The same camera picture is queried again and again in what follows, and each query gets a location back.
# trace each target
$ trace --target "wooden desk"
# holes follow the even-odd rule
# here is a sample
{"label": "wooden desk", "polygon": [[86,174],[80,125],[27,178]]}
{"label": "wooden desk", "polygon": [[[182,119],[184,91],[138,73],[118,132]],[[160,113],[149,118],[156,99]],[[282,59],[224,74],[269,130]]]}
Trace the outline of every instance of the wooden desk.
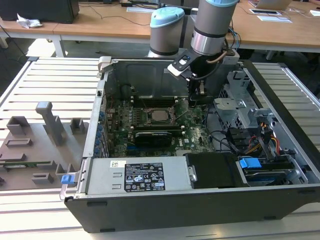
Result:
{"label": "wooden desk", "polygon": [[[293,1],[290,7],[305,11],[315,10],[316,5],[309,2]],[[261,21],[249,9],[253,6],[247,1],[237,4],[233,15],[233,27],[241,35],[241,48],[294,52],[320,52],[320,17],[307,18],[297,12],[286,10],[284,17],[292,23]]]}
{"label": "wooden desk", "polygon": [[[15,21],[3,21],[2,24],[14,38],[52,39],[58,57],[65,57],[62,40],[146,44],[150,42],[150,13],[127,12],[127,8],[120,5],[92,5],[92,8],[88,4],[79,5],[80,12],[73,24],[45,22],[44,27],[32,29],[22,28]],[[308,16],[311,16],[310,10],[317,7],[313,3],[296,1],[290,6],[304,10]],[[287,9],[284,15],[287,14],[292,23],[268,22],[261,21],[257,14],[251,13],[251,8],[252,5],[242,0],[237,4],[233,15],[234,29],[242,38],[241,48],[320,53],[319,17],[307,18]],[[1,30],[0,37],[6,37]],[[227,39],[232,43],[231,34]]]}
{"label": "wooden desk", "polygon": [[1,26],[10,33],[27,33],[27,34],[54,34],[54,29],[58,25],[56,22],[42,22],[43,26],[31,27],[29,29],[20,26],[16,21],[3,21],[0,18]]}
{"label": "wooden desk", "polygon": [[[12,38],[22,39],[51,39],[54,43],[55,52],[58,57],[65,57],[65,51],[59,35],[54,35],[54,29],[58,25],[56,22],[42,22],[43,26],[31,27],[29,29],[20,26],[16,21],[3,21],[0,24]],[[0,37],[6,38],[8,35],[0,28]]]}
{"label": "wooden desk", "polygon": [[83,4],[79,5],[80,12],[73,24],[59,23],[53,30],[54,34],[133,39],[150,38],[151,32],[149,24],[151,13],[127,12],[127,8],[121,7],[121,5],[100,7],[95,7],[94,5],[91,5],[92,7],[83,6]]}

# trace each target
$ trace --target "aluminum extrusion table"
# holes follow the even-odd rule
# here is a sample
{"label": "aluminum extrusion table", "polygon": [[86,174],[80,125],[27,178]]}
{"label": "aluminum extrusion table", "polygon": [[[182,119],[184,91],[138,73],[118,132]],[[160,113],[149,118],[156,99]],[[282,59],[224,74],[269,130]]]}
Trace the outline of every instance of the aluminum extrusion table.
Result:
{"label": "aluminum extrusion table", "polygon": [[[40,57],[28,61],[0,98],[0,139],[11,116],[41,122],[38,101],[52,101],[53,113],[63,122],[72,117],[90,120],[99,78],[98,59]],[[319,102],[287,68],[256,63],[260,73],[320,147]],[[320,203],[305,205],[282,220],[89,234],[59,199],[60,189],[0,191],[0,238],[81,240],[318,240]],[[157,211],[149,209],[154,217]]]}

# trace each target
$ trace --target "warning label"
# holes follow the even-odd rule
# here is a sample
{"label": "warning label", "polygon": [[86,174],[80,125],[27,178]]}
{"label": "warning label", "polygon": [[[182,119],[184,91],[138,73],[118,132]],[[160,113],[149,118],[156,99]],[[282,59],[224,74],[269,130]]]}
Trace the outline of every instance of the warning label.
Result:
{"label": "warning label", "polygon": [[166,190],[162,163],[126,164],[124,186],[128,193]]}

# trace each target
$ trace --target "computer case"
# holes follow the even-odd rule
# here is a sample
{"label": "computer case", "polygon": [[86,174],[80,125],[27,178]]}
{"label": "computer case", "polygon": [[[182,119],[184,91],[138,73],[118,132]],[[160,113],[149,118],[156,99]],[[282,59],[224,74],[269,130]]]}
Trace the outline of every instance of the computer case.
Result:
{"label": "computer case", "polygon": [[26,19],[72,24],[78,12],[78,0],[0,1],[0,17],[4,21],[15,21],[19,14]]}

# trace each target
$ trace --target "blue latch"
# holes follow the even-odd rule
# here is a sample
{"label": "blue latch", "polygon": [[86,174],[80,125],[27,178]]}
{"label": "blue latch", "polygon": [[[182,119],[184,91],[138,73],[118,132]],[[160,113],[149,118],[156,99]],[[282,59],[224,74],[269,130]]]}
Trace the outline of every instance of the blue latch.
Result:
{"label": "blue latch", "polygon": [[248,169],[260,169],[262,168],[261,163],[258,158],[255,157],[246,157],[242,158],[239,161],[241,167],[243,169],[248,168]]}
{"label": "blue latch", "polygon": [[76,183],[75,178],[76,178],[75,175],[70,175],[70,174],[63,175],[61,178],[61,183],[62,184],[75,184]]}

